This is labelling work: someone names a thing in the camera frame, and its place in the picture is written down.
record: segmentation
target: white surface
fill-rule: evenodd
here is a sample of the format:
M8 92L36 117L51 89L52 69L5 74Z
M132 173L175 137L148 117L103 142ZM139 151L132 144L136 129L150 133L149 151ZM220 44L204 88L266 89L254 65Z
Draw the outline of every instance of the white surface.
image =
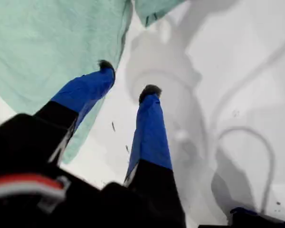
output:
M285 220L285 0L187 1L148 29L134 14L126 41L114 88L63 168L100 188L122 183L138 95L156 83L188 225L261 211L266 189L266 214ZM0 100L0 121L10 115Z

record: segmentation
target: green towel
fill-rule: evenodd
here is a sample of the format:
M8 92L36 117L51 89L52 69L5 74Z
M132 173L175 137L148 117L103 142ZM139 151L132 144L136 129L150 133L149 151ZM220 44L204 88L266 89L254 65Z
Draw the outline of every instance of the green towel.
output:
M136 0L144 25L182 0ZM129 0L0 0L0 96L17 113L34 114L69 80L117 68L131 17ZM103 99L69 143L69 163L87 137Z

